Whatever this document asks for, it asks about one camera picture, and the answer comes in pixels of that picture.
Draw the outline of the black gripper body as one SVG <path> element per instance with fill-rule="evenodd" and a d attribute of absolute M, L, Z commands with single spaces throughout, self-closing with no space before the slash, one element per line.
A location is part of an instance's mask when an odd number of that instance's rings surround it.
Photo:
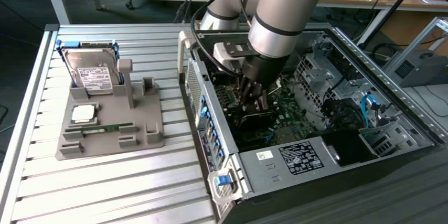
<path fill-rule="evenodd" d="M 285 66 L 288 56 L 272 58 L 264 55 L 248 56 L 243 63 L 243 76 L 264 88 L 277 79 Z"/>

